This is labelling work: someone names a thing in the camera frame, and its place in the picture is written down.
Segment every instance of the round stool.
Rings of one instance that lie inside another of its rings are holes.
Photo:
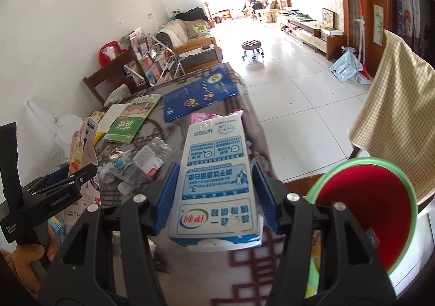
[[[245,57],[247,57],[246,51],[252,51],[252,60],[256,60],[258,55],[260,54],[260,50],[262,50],[262,57],[265,57],[265,53],[262,49],[262,43],[258,41],[257,39],[253,39],[251,41],[246,41],[242,43],[243,51],[243,61],[245,62]]]

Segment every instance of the green rim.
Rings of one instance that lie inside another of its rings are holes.
[[[411,244],[412,237],[414,236],[415,231],[415,225],[417,224],[417,199],[415,197],[414,188],[412,187],[412,184],[409,180],[409,178],[406,176],[406,174],[399,169],[396,165],[394,165],[391,162],[388,162],[386,160],[382,160],[376,157],[361,157],[361,158],[355,158],[348,160],[344,163],[341,163],[328,173],[324,174],[317,182],[316,184],[310,189],[310,192],[308,192],[306,196],[306,200],[312,204],[314,204],[317,200],[317,197],[319,195],[320,190],[323,188],[326,182],[328,182],[333,176],[335,176],[338,172],[349,168],[351,166],[355,165],[361,165],[361,164],[367,164],[367,165],[376,165],[383,168],[386,168],[393,174],[395,174],[403,183],[403,185],[406,187],[406,190],[408,191],[409,195],[409,202],[411,204],[411,228],[409,230],[408,238],[406,240],[406,244],[402,250],[402,253],[400,254],[397,261],[394,263],[394,265],[390,268],[388,271],[388,274],[390,275],[393,273],[393,271],[396,269],[396,267],[399,265],[399,263],[402,261],[405,253],[407,252],[409,245]]]

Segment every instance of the white and blue box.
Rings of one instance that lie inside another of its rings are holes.
[[[169,237],[192,251],[261,245],[249,157],[238,115],[189,127]]]

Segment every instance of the blue book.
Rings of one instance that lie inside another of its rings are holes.
[[[230,77],[219,67],[208,77],[165,94],[164,121],[172,121],[238,93]]]

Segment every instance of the finger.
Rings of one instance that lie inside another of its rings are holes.
[[[56,232],[54,232],[53,226],[48,224],[48,237],[50,237],[50,245],[47,250],[47,258],[50,262],[53,261],[54,256],[59,250],[59,243],[57,243]]]
[[[36,293],[41,281],[30,267],[30,262],[40,260],[43,256],[44,247],[41,245],[21,245],[12,253],[18,277],[27,288]]]

